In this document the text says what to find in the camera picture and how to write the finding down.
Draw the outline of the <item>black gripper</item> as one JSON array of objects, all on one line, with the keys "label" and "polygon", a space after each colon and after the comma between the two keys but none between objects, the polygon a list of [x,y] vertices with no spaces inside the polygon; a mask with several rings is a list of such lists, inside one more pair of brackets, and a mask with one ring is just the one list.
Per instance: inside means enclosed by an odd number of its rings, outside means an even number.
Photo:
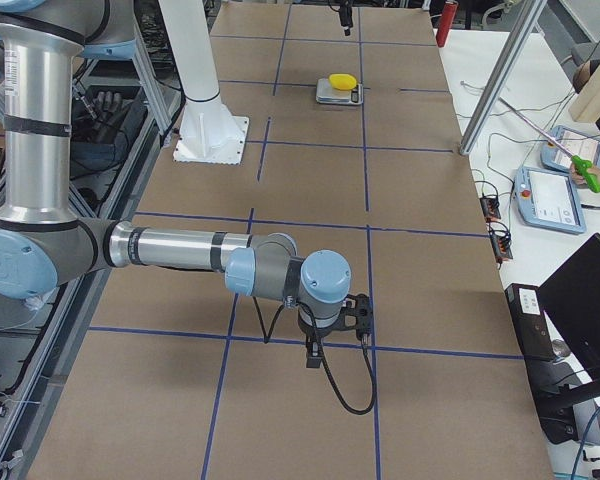
[{"label": "black gripper", "polygon": [[336,331],[347,331],[345,321],[346,308],[342,306],[339,312],[329,318],[318,318],[307,305],[298,308],[298,326],[306,336],[306,367],[319,369],[321,353],[318,341]]},{"label": "black gripper", "polygon": [[353,19],[352,19],[352,1],[351,0],[338,0],[338,9],[339,9],[339,20],[341,27],[343,28],[343,32],[345,36],[351,35],[351,30],[353,28]]}]

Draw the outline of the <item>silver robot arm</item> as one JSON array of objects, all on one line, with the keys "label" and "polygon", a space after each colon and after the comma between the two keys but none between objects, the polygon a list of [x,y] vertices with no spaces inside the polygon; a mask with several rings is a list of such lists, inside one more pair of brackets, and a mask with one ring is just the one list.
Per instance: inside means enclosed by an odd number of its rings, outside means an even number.
[{"label": "silver robot arm", "polygon": [[296,308],[307,364],[344,328],[351,273],[340,254],[305,258],[285,234],[143,228],[79,217],[68,204],[74,59],[136,39],[129,1],[0,1],[4,45],[6,199],[0,207],[0,294],[27,299],[105,268],[152,265],[221,273],[238,294]]}]

